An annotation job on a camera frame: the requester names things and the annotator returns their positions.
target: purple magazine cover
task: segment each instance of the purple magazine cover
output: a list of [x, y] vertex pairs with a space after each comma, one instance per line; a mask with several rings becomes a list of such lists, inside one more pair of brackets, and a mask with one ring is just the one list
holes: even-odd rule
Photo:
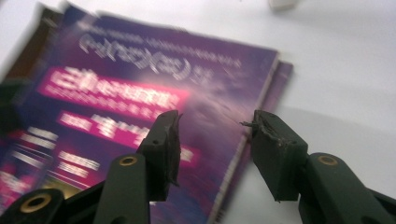
[[271, 86], [265, 95], [264, 102], [262, 104], [262, 110], [274, 113], [276, 106], [279, 103], [282, 93], [288, 84], [288, 81], [293, 72], [293, 64], [287, 62], [279, 62]]
[[245, 147], [239, 122], [261, 107], [277, 52], [70, 7], [45, 60], [17, 105], [26, 129], [53, 135], [25, 139], [54, 159], [47, 179], [98, 183], [160, 113], [177, 109], [180, 188], [151, 206], [151, 223], [206, 223]]

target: stack of magazines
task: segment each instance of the stack of magazines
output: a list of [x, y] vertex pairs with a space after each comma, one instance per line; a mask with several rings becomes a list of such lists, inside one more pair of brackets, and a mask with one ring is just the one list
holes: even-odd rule
[[292, 71], [278, 51], [69, 6], [44, 9], [7, 80], [21, 126], [0, 142], [0, 213], [33, 189], [69, 197], [106, 179], [158, 115], [179, 123], [179, 187], [151, 223], [220, 220], [249, 161], [255, 109], [274, 111]]

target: white table surface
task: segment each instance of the white table surface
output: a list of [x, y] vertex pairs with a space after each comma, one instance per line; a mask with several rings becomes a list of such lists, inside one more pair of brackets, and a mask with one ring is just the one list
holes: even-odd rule
[[[36, 3], [0, 0], [0, 80], [32, 27]], [[276, 113], [309, 153], [343, 159], [371, 189], [396, 198], [396, 1], [305, 0], [273, 12], [264, 0], [70, 1], [91, 12], [185, 28], [278, 49], [295, 72]], [[250, 164], [224, 223], [302, 223], [276, 203]]]

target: clamp jaw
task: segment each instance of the clamp jaw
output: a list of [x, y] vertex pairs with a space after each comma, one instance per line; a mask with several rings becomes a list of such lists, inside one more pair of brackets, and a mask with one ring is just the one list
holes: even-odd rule
[[256, 110], [251, 156], [276, 201], [297, 201], [304, 224], [395, 223], [396, 201], [373, 192], [341, 159], [308, 155], [308, 144], [282, 119]]

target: magazine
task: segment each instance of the magazine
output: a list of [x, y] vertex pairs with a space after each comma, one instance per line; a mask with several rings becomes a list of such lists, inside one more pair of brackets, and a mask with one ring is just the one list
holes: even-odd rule
[[177, 109], [180, 188], [151, 206], [151, 222], [211, 222], [246, 145], [239, 122], [261, 108], [277, 57], [69, 7], [16, 101], [25, 132], [15, 146], [38, 155], [45, 169], [32, 167], [36, 179], [73, 194], [104, 180], [111, 160], [136, 151], [156, 116]]

